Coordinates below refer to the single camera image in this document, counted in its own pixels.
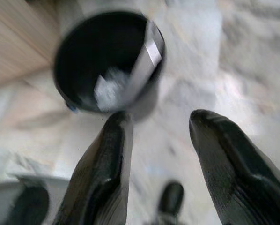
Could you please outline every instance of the black container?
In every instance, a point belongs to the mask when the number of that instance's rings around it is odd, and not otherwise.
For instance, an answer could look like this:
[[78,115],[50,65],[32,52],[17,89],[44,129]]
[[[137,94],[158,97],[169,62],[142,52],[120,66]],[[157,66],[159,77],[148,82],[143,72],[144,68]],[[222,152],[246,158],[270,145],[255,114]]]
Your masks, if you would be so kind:
[[[146,24],[147,18],[140,14],[108,12],[83,21],[71,31],[58,50],[54,66],[55,84],[66,103],[78,109],[101,112],[94,96],[99,75],[110,67],[130,74],[144,44]],[[156,83],[164,53],[165,50],[137,100]]]

